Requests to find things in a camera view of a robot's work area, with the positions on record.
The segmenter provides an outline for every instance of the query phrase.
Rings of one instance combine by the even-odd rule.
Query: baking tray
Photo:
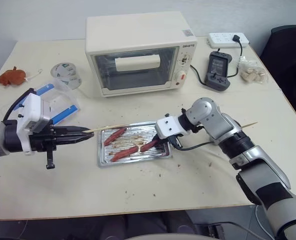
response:
[[[98,165],[99,167],[109,167],[119,164],[141,162],[155,159],[166,159],[172,156],[169,142],[154,146],[145,152],[136,152],[128,157],[112,162],[114,154],[135,145],[140,147],[150,142],[156,135],[155,121],[132,123],[127,126],[126,132],[118,137],[108,146],[104,146],[104,141],[118,128],[105,129],[98,132]]]

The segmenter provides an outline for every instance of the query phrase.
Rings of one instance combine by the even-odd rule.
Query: toaster oven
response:
[[[196,45],[177,11],[86,21],[85,53],[104,97],[181,88]]]

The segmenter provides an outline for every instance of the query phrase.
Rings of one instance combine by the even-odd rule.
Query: power strip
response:
[[[242,32],[212,32],[208,34],[208,43],[212,49],[240,48],[239,44],[233,41],[234,35],[240,37],[243,48],[247,47],[249,41]]]

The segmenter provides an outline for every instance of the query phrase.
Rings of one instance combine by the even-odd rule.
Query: black chair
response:
[[[296,25],[273,28],[260,58],[296,111]]]

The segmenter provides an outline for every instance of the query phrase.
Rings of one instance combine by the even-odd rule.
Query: wooden skewer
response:
[[[101,130],[106,130],[106,129],[115,129],[115,128],[120,128],[120,127],[124,127],[127,126],[129,124],[119,124],[119,125],[112,125],[112,126],[104,126],[104,127],[99,127],[99,128],[94,128],[94,129],[90,129],[90,130],[86,130],[83,131],[84,133],[93,133],[93,132],[97,132],[97,131],[101,131]]]
[[[254,124],[257,124],[257,123],[258,123],[257,121],[256,122],[253,122],[253,123],[249,123],[249,124],[246,124],[246,125],[241,126],[241,128],[244,129],[244,128],[250,127],[250,126],[252,126]]]

